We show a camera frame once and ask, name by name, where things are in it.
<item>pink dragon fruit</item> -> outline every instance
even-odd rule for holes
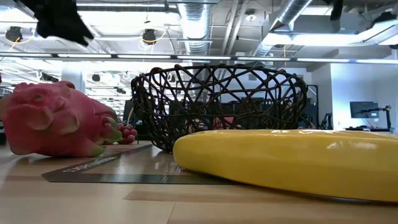
[[[116,113],[70,82],[18,84],[2,116],[17,155],[93,157],[103,153],[104,141],[123,139]]]

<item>black wire basket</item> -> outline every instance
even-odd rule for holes
[[[153,68],[131,88],[136,116],[167,152],[199,131],[296,129],[308,90],[296,74],[239,64]]]

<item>yellow banana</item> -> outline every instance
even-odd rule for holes
[[[216,130],[174,145],[179,165],[247,184],[398,202],[398,136],[361,131]]]

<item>wooden table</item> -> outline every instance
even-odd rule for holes
[[[135,146],[112,146],[106,154]],[[49,183],[40,175],[88,159],[0,149],[0,224],[398,223],[398,207],[250,186]]]

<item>grape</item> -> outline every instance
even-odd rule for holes
[[[130,131],[128,129],[124,129],[122,133],[123,133],[123,138],[126,138],[130,135]]]
[[[133,127],[132,127],[131,124],[126,125],[126,128],[127,128],[128,130],[133,130]]]
[[[135,129],[131,130],[130,133],[131,133],[134,137],[137,137],[137,135],[138,135],[138,132],[137,132],[137,130],[135,130]]]
[[[134,142],[134,141],[136,140],[136,137],[133,136],[132,134],[130,134],[130,135],[127,137],[127,140],[130,140],[131,142]]]
[[[116,129],[119,131],[123,131],[124,130],[124,125],[122,123],[118,123],[118,125],[116,125]]]

